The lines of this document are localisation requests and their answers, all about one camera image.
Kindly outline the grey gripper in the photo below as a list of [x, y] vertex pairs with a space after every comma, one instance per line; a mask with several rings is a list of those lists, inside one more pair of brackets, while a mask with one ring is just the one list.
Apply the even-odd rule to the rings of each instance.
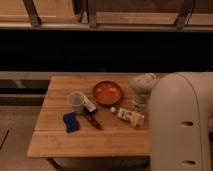
[[[138, 95], [136, 94], [133, 99], [134, 108], [138, 111], [142, 111], [147, 102], [146, 95]], [[131, 116], [131, 125], [133, 127], [141, 126], [144, 123], [144, 116], [138, 112], [133, 111]]]

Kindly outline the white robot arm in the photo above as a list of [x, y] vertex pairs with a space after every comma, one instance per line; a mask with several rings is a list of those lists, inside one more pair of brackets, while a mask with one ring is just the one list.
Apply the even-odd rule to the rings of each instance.
[[213, 72], [145, 73], [130, 86], [148, 110], [151, 171], [213, 171]]

